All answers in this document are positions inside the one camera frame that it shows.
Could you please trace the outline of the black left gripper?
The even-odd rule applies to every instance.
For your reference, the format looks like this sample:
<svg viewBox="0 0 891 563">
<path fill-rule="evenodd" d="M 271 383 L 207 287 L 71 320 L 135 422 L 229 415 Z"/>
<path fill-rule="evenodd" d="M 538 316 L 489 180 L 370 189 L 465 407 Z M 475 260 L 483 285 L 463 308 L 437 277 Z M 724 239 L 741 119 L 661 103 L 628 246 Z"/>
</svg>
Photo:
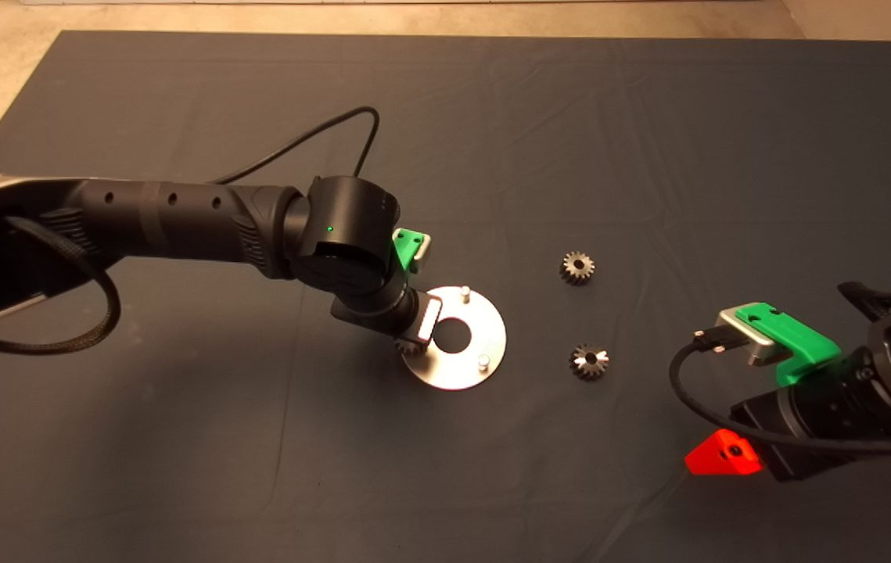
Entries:
<svg viewBox="0 0 891 563">
<path fill-rule="evenodd" d="M 409 309 L 394 334 L 395 342 L 403 348 L 427 348 L 442 314 L 442 299 L 430 293 L 414 293 L 407 304 Z"/>
</svg>

